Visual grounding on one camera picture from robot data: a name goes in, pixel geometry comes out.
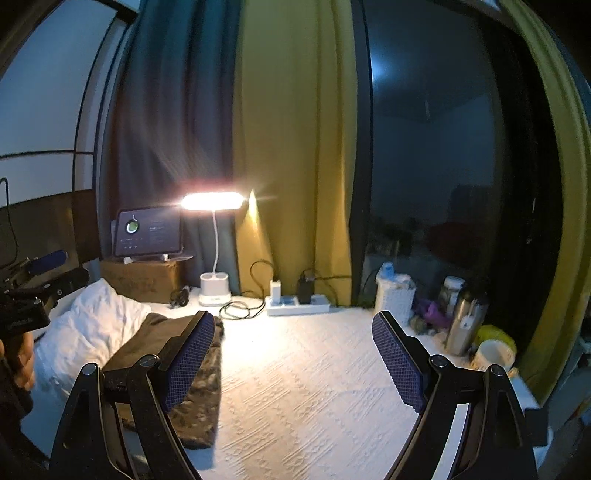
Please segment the person's left hand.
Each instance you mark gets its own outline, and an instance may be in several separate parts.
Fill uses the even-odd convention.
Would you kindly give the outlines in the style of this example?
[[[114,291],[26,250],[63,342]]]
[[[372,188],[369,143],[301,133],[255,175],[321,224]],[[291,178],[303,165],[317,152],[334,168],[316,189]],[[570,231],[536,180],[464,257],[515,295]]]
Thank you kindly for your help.
[[[1,342],[1,358],[8,362],[14,384],[30,392],[35,384],[33,334],[25,332]]]

